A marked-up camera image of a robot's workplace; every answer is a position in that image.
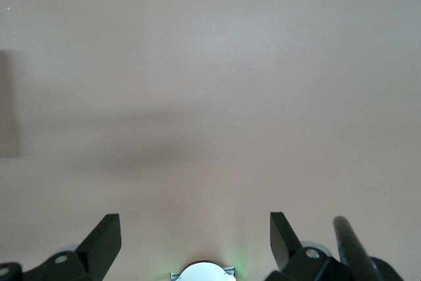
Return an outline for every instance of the gray surface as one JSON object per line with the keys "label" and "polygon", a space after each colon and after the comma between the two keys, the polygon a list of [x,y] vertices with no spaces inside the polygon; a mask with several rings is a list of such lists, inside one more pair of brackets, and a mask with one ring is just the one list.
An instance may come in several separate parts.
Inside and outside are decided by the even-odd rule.
{"label": "gray surface", "polygon": [[201,259],[262,280],[269,212],[421,275],[421,0],[0,0],[21,126],[0,261],[119,212],[106,280]]}

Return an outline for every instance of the white round object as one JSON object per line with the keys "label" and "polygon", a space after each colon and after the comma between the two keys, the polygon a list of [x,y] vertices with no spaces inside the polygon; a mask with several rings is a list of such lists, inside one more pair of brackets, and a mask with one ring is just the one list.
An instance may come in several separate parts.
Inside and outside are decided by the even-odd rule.
{"label": "white round object", "polygon": [[214,263],[202,262],[184,269],[177,281],[235,281],[235,278]]}

